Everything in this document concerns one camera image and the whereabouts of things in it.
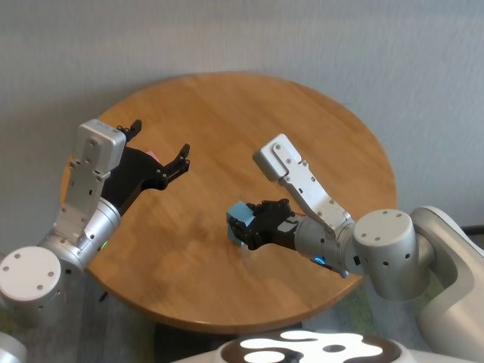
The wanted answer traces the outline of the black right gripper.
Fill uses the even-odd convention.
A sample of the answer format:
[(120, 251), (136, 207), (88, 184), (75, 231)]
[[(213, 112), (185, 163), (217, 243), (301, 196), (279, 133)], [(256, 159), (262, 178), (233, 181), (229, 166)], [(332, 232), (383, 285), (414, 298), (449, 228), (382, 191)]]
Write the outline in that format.
[(246, 203), (254, 216), (251, 228), (243, 222), (234, 225), (235, 237), (249, 250), (257, 250), (266, 244), (274, 244), (295, 250), (295, 232), (299, 220), (290, 207), (288, 199), (263, 200)]

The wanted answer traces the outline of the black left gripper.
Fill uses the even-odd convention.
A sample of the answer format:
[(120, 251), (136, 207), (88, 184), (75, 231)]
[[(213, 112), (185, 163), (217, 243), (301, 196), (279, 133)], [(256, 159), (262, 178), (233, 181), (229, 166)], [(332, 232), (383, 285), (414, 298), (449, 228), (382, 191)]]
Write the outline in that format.
[[(130, 142), (142, 130), (142, 121), (136, 119), (130, 127), (118, 125), (116, 129), (125, 135), (126, 142)], [(142, 191), (164, 190), (168, 181), (186, 173), (190, 167), (189, 152), (190, 145), (184, 144), (178, 155), (163, 167), (151, 155), (126, 147), (118, 167), (105, 181), (101, 197), (123, 216)]]

